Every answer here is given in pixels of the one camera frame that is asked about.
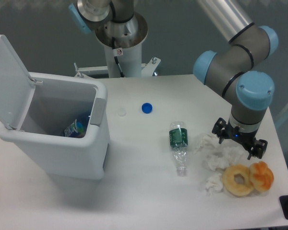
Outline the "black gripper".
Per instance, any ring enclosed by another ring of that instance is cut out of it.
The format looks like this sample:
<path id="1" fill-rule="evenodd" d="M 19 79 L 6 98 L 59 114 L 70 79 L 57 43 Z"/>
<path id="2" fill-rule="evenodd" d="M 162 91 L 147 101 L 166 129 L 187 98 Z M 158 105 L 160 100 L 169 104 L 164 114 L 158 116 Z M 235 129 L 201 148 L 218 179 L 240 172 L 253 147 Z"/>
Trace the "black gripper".
<path id="1" fill-rule="evenodd" d="M 219 144 L 225 139 L 231 139 L 241 144 L 249 153 L 247 160 L 250 160 L 251 157 L 262 159 L 267 149 L 268 142 L 266 140 L 255 139 L 256 131 L 242 132 L 238 126 L 232 127 L 221 117 L 214 124 L 212 133 L 218 137 Z"/>

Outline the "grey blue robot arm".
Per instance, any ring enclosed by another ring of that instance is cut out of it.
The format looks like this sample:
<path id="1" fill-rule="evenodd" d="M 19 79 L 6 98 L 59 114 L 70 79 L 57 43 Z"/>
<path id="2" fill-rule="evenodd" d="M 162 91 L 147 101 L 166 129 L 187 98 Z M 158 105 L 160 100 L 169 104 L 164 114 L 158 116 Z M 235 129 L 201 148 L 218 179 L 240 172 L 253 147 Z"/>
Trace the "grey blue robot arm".
<path id="1" fill-rule="evenodd" d="M 219 141 L 231 139 L 249 157 L 262 158 L 267 141 L 256 139 L 275 85 L 270 76 L 253 67 L 271 56 L 278 36 L 267 26 L 258 27 L 233 0 L 201 0 L 199 5 L 230 44 L 224 54 L 202 53 L 193 66 L 194 76 L 231 104 L 228 120 L 218 119 L 212 129 Z M 104 46 L 108 75 L 112 78 L 142 77 L 141 49 L 146 39 L 146 20 L 134 11 L 131 0 L 78 0 L 69 6 L 83 33 L 94 32 Z"/>

